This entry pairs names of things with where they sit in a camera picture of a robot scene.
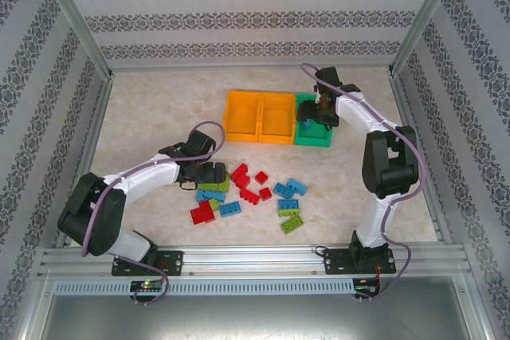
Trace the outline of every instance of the orange tray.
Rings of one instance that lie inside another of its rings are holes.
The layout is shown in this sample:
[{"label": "orange tray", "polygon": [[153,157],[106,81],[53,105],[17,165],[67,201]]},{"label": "orange tray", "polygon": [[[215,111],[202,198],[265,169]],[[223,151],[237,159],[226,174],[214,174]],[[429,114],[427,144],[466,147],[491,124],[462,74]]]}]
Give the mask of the orange tray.
[{"label": "orange tray", "polygon": [[227,141],[293,144],[296,95],[230,91],[223,127]]}]

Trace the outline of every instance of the lego brick pile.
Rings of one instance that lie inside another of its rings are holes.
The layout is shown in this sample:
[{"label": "lego brick pile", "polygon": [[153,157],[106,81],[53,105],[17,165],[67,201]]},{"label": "lego brick pile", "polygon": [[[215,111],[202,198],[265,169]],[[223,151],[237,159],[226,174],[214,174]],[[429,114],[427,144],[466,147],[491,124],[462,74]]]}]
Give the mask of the lego brick pile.
[{"label": "lego brick pile", "polygon": [[[269,176],[263,171],[255,176],[255,180],[260,185],[264,185],[268,179]],[[261,200],[266,201],[273,196],[269,187],[264,187],[257,193],[247,189],[251,178],[248,175],[248,166],[243,163],[229,177],[227,176],[223,183],[198,184],[198,208],[190,211],[191,219],[195,225],[214,221],[216,219],[214,212],[218,210],[222,218],[242,212],[239,201],[225,203],[226,193],[230,189],[230,181],[239,189],[239,197],[253,205],[258,205]],[[280,225],[285,235],[304,224],[300,217],[299,201],[293,197],[295,193],[304,196],[307,189],[307,186],[292,178],[288,180],[286,186],[278,182],[274,187],[273,193],[284,198],[278,200],[278,217],[290,218]]]}]

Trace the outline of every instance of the marble floor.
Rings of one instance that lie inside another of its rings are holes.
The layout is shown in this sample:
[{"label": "marble floor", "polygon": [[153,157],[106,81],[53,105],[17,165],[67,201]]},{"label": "marble floor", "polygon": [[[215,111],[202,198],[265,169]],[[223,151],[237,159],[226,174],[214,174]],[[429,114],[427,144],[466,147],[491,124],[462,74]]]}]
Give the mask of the marble floor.
[{"label": "marble floor", "polygon": [[[344,83],[354,83],[388,119],[400,123],[385,68],[339,68]],[[126,72],[115,77],[92,164],[98,175],[126,170],[168,145],[185,140],[203,120],[221,122],[231,89],[312,92],[312,81],[298,68],[207,69],[190,72]],[[216,127],[201,128],[216,140]],[[245,162],[249,175],[259,170],[277,182],[295,178],[308,185],[300,197],[304,226],[284,235],[277,197],[257,206],[241,200],[242,213],[193,225],[195,192],[165,186],[130,205],[125,229],[135,229],[159,245],[348,243],[362,219],[367,191],[361,179],[364,137],[346,123],[334,130],[330,148],[262,143],[226,143],[214,156],[235,169]],[[252,180],[253,191],[259,185]],[[231,184],[228,201],[238,201]],[[422,195],[404,201],[389,234],[395,240],[436,240]]]}]

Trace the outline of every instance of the patterned wall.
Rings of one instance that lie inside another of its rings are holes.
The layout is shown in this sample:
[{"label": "patterned wall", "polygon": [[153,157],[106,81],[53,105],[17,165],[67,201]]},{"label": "patterned wall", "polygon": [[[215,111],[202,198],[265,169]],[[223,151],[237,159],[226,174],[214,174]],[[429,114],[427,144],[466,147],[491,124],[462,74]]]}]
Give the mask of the patterned wall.
[{"label": "patterned wall", "polygon": [[56,0],[0,0],[0,338],[56,235],[102,79]]},{"label": "patterned wall", "polygon": [[113,68],[389,64],[423,0],[76,0]]},{"label": "patterned wall", "polygon": [[508,0],[441,0],[401,73],[453,239],[510,338]]}]

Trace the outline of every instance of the red lego brick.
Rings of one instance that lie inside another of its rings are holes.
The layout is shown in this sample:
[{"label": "red lego brick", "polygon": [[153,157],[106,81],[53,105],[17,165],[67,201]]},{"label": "red lego brick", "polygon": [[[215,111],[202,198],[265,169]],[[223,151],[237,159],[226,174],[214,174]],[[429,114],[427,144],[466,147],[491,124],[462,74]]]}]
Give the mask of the red lego brick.
[{"label": "red lego brick", "polygon": [[245,189],[246,186],[248,186],[248,184],[249,184],[249,177],[246,174],[241,174],[239,177],[237,177],[236,186],[239,189]]},{"label": "red lego brick", "polygon": [[255,179],[261,185],[264,185],[264,182],[266,182],[268,180],[268,178],[269,178],[268,175],[266,173],[264,173],[263,171],[259,171],[259,173],[255,176]]},{"label": "red lego brick", "polygon": [[249,203],[253,203],[254,205],[258,204],[258,202],[261,199],[258,195],[256,195],[255,193],[252,193],[251,191],[249,191],[247,189],[241,190],[239,195],[241,196],[242,199],[248,201]]},{"label": "red lego brick", "polygon": [[191,212],[191,219],[194,225],[198,225],[202,222],[212,222],[214,219],[213,210],[210,208],[209,201],[200,202],[200,207],[193,209]]},{"label": "red lego brick", "polygon": [[241,176],[242,174],[246,174],[248,172],[248,167],[245,163],[241,164],[231,175],[230,179],[234,182]]},{"label": "red lego brick", "polygon": [[269,187],[266,187],[265,189],[260,190],[258,192],[258,194],[261,196],[262,201],[266,201],[273,196],[271,194],[271,190],[269,190]]}]

